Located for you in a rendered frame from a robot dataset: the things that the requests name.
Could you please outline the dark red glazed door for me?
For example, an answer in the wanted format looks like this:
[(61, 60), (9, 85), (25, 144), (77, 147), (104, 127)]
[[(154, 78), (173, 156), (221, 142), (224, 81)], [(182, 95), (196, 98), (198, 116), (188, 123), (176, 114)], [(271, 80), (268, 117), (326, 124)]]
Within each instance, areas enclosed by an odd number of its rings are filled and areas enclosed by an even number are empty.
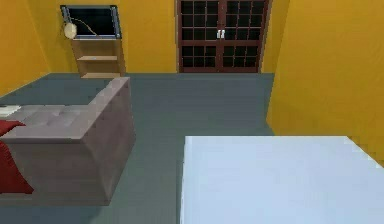
[(220, 0), (176, 0), (180, 73), (220, 71)]
[(223, 68), (257, 72), (269, 0), (225, 0)]

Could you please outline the wooden shelf unit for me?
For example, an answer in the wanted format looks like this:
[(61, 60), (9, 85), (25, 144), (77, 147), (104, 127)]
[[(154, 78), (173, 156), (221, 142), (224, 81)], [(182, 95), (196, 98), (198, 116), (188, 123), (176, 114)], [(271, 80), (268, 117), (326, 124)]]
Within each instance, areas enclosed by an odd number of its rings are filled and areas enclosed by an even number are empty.
[(117, 78), (125, 75), (120, 39), (75, 39), (71, 45), (81, 78)]

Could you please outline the pale blue table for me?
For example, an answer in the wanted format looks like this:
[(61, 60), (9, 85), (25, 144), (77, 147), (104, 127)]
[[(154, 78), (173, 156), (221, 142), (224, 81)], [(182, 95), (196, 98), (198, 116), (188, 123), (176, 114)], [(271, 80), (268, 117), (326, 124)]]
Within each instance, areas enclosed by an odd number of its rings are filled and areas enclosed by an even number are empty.
[(189, 136), (180, 224), (384, 224), (384, 167), (346, 136)]

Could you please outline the grey sofa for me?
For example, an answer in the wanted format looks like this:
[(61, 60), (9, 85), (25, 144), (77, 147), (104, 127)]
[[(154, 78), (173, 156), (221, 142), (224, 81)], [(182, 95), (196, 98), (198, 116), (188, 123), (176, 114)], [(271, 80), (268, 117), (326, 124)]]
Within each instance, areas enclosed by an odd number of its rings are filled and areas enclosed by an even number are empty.
[(106, 206), (135, 143), (130, 79), (111, 80), (86, 105), (22, 105), (0, 137), (30, 194), (0, 193), (0, 206)]

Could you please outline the black television set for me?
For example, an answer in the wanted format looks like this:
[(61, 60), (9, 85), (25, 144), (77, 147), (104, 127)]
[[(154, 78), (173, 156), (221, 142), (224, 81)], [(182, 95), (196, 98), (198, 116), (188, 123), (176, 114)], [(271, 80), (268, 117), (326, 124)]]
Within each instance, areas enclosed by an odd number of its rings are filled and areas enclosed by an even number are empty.
[(77, 26), (74, 39), (121, 39), (121, 27), (116, 5), (61, 5), (67, 23)]

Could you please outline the white round lamp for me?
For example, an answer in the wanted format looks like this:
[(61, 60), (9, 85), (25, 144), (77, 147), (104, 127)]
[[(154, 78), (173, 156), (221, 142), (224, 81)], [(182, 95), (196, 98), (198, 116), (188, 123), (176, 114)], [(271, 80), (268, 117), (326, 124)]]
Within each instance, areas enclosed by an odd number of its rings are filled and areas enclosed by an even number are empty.
[(64, 35), (68, 39), (74, 39), (77, 35), (77, 26), (73, 23), (67, 23), (64, 26)]

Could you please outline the white flat book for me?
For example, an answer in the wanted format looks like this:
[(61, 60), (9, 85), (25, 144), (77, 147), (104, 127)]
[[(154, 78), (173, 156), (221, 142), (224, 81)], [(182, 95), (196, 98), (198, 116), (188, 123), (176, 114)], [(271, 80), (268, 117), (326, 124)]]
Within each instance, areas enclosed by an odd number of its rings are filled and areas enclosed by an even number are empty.
[(2, 105), (0, 106), (0, 117), (7, 117), (20, 109), (19, 105)]

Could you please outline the red cloth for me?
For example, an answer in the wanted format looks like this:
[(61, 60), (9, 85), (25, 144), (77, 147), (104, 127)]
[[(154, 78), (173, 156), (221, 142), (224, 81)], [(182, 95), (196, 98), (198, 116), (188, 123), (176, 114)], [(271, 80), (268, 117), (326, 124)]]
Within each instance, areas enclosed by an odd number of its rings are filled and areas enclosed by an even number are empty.
[(32, 194), (34, 189), (20, 173), (8, 145), (0, 140), (0, 194)]

